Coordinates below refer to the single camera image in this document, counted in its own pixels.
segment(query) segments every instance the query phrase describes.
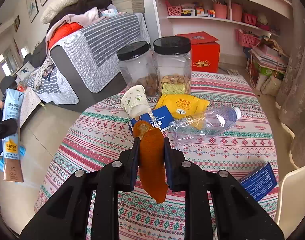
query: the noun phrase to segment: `white chair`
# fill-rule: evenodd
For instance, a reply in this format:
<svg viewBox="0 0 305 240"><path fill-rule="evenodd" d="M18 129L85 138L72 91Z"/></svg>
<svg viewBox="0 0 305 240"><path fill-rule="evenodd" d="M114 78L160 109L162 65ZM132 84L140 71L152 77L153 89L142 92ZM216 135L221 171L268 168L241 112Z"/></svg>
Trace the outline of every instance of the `white chair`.
<svg viewBox="0 0 305 240"><path fill-rule="evenodd" d="M305 216L305 166L288 173L279 187L275 222L285 239L297 228Z"/></svg>

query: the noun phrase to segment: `plastic bottle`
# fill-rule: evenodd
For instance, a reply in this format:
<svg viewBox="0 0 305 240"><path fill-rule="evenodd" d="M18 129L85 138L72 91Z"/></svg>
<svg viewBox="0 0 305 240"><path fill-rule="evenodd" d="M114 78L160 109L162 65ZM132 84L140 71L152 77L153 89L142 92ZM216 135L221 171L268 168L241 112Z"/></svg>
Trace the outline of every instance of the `plastic bottle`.
<svg viewBox="0 0 305 240"><path fill-rule="evenodd" d="M222 106L173 121L170 123L170 130L176 144L198 142L202 137L222 134L233 127L240 117L238 107Z"/></svg>

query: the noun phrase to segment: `tile floor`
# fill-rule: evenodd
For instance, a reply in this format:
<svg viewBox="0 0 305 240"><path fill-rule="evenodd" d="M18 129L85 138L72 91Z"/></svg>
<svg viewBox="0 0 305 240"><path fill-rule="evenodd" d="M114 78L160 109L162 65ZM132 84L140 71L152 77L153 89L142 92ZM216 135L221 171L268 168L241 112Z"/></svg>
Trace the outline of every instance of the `tile floor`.
<svg viewBox="0 0 305 240"><path fill-rule="evenodd" d="M237 69L249 82L244 67L220 64L222 69ZM275 98L256 94L270 122L278 156L279 175L282 179L288 172L295 169L292 164L290 144L292 137L286 126L278 119ZM5 222L10 228L20 233L34 215L34 204L38 196L47 168L56 153L69 127L80 113L46 104L39 106L29 117L21 129L21 141L26 147L26 155L22 159L24 183L3 181L0 171L0 205Z"/></svg>

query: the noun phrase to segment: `black cap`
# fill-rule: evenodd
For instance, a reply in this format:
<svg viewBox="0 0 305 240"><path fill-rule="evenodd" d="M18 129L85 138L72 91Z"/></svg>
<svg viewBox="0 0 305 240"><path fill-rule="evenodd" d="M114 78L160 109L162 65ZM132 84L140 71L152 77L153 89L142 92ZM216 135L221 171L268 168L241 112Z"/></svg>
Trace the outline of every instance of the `black cap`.
<svg viewBox="0 0 305 240"><path fill-rule="evenodd" d="M162 37L154 41L153 49L161 55L179 55L189 52L191 50L191 43L186 37Z"/></svg>
<svg viewBox="0 0 305 240"><path fill-rule="evenodd" d="M146 41L138 41L128 44L118 50L117 57L119 60L129 60L138 57L149 50L149 46Z"/></svg>

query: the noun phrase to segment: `white paper cup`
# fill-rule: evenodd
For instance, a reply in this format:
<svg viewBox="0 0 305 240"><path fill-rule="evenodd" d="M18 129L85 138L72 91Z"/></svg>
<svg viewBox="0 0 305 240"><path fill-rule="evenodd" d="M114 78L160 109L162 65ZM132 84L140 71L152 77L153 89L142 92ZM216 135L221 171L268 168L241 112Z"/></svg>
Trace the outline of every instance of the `white paper cup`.
<svg viewBox="0 0 305 240"><path fill-rule="evenodd" d="M121 107L129 114L130 118L135 118L141 114L151 111L148 104L145 88L137 85L129 88L120 101Z"/></svg>

